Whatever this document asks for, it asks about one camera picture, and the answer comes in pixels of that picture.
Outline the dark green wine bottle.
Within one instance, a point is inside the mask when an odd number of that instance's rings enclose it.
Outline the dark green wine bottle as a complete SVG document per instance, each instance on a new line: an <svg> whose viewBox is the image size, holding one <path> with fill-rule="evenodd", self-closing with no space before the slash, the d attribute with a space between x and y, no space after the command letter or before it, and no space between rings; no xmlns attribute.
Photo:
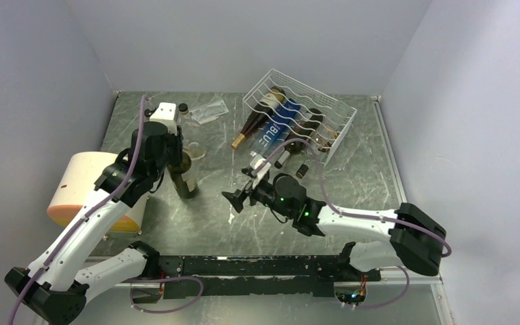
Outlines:
<svg viewBox="0 0 520 325"><path fill-rule="evenodd" d="M182 152L181 160L177 163L169 163L167 170L180 198L190 199L196 196L198 181L191 170L192 160L186 152Z"/></svg>

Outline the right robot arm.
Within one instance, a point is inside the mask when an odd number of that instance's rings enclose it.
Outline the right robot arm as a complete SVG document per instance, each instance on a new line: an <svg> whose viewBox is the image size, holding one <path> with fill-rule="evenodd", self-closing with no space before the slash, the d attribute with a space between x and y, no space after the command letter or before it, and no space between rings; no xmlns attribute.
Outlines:
<svg viewBox="0 0 520 325"><path fill-rule="evenodd" d="M424 276L436 276L444 256L445 229L415 204L397 209L361 210L333 206L310 198L294 177L280 173L273 181L250 180L224 196L237 212L244 201L260 203L292 221L305 236L350 236L356 242L338 263L340 275L355 280L380 267L404 266Z"/></svg>

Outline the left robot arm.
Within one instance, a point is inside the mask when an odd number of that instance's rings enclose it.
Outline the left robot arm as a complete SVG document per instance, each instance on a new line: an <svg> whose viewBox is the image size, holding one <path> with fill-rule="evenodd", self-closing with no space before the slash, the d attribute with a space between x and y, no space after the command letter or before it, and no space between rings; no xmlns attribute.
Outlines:
<svg viewBox="0 0 520 325"><path fill-rule="evenodd" d="M102 236L183 158L181 127L171 120L142 121L131 145L99 176L85 203L57 239L28 267L14 267L5 283L50 324L69 324L98 295L122 282L164 284L158 251L141 241L92 267L83 263Z"/></svg>

